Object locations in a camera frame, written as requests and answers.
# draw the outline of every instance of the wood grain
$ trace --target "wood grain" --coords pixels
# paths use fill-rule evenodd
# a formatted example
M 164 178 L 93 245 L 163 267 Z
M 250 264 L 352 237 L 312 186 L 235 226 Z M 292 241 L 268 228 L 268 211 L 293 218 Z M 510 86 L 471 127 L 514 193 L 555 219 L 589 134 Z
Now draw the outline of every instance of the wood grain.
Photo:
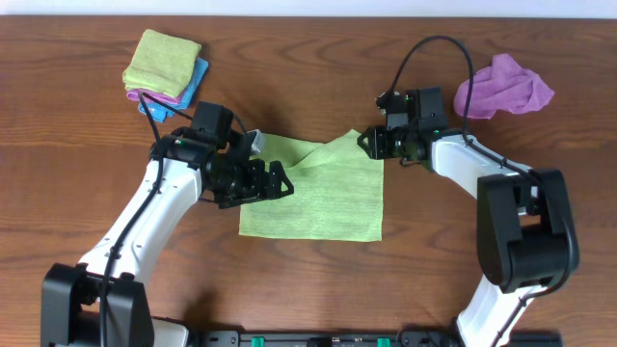
M 226 105 L 247 127 L 319 142 L 383 122 L 373 100 L 426 36 L 462 39 L 477 68 L 510 53 L 555 98 L 541 112 L 497 113 L 471 127 L 513 160 L 563 172 L 581 249 L 566 288 L 534 302 L 518 328 L 558 329 L 568 346 L 617 338 L 617 22 L 5 16 L 0 345 L 39 343 L 44 274 L 54 262 L 75 263 L 143 176 L 152 137 L 123 96 L 121 73 L 146 28 L 204 45 L 211 69 L 198 99 Z M 399 86 L 442 86 L 452 113 L 466 73 L 462 55 L 435 42 L 412 58 Z M 160 129 L 182 124 L 174 118 Z M 384 199 L 384 241 L 370 244 L 240 237 L 238 209 L 198 204 L 157 265 L 150 309 L 200 328 L 448 324 L 481 276 L 475 202 L 452 182 L 396 162 L 386 164 Z

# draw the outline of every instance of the green connector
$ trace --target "green connector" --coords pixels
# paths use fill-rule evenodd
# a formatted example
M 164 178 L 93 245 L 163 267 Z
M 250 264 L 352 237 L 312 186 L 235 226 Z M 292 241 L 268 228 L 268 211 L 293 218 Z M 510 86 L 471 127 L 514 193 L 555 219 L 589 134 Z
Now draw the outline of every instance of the green connector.
M 251 347 L 263 347 L 266 344 L 266 341 L 263 337 L 253 337 L 251 340 Z
M 389 338 L 378 338 L 377 347 L 389 347 Z

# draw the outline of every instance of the purple cloth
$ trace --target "purple cloth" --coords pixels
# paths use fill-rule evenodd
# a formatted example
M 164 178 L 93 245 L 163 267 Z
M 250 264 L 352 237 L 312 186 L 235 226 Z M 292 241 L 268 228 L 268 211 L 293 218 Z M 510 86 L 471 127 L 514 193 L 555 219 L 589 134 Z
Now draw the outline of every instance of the purple cloth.
M 139 96 L 137 96 L 137 92 L 141 91 L 142 93 L 148 93 L 149 95 L 151 95 L 152 97 L 156 98 L 159 101 L 165 102 L 167 104 L 172 104 L 170 106 L 174 106 L 180 103 L 180 100 L 182 100 L 182 95 L 184 94 L 184 92 L 180 93 L 180 95 L 178 95 L 177 97 L 171 97 L 167 94 L 164 93 L 155 93 L 151 90 L 147 90 L 147 89 L 142 89 L 142 88 L 138 88 L 138 89 L 133 89 L 133 90 L 128 90 L 126 91 L 126 98 L 128 98 L 131 101 L 139 101 Z
M 465 110 L 468 87 L 469 80 L 461 84 L 454 96 L 454 111 L 459 116 Z M 482 68 L 473 77 L 468 116 L 488 120 L 496 110 L 515 115 L 539 111 L 553 95 L 555 92 L 537 73 L 520 67 L 509 54 L 497 54 L 490 67 Z

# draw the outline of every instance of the lime green microfiber cloth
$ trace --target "lime green microfiber cloth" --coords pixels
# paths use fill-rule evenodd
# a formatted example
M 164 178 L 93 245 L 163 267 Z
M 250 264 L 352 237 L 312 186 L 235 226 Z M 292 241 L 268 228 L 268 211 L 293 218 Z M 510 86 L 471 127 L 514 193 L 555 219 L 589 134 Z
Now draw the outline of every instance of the lime green microfiber cloth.
M 240 234 L 280 239 L 380 241 L 384 161 L 371 160 L 351 130 L 327 144 L 265 135 L 258 156 L 281 161 L 294 194 L 242 205 Z
M 122 74 L 124 87 L 177 97 L 191 80 L 200 49 L 200 44 L 147 29 Z

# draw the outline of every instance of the blue towel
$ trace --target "blue towel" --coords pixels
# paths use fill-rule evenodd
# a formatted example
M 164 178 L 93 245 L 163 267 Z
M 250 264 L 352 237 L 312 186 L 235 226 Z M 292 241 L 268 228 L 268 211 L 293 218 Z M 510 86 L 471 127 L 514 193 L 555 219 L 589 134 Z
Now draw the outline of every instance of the blue towel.
M 208 62 L 198 57 L 198 59 L 195 61 L 195 67 L 193 68 L 193 76 L 191 76 L 191 81 L 184 90 L 184 94 L 180 99 L 180 103 L 177 105 L 170 104 L 170 106 L 174 107 L 177 110 L 184 110 L 188 108 L 189 104 L 191 103 L 191 99 L 193 98 L 193 94 L 195 93 L 195 89 L 200 84 L 201 78 L 203 77 L 207 69 Z M 173 111 L 170 111 L 159 104 L 147 103 L 147 106 L 154 120 L 158 122 L 164 122 L 167 117 L 171 117 L 174 115 Z M 138 109 L 139 112 L 143 113 L 144 115 L 146 114 L 146 111 L 144 111 L 144 107 L 142 107 L 141 103 L 139 104 Z

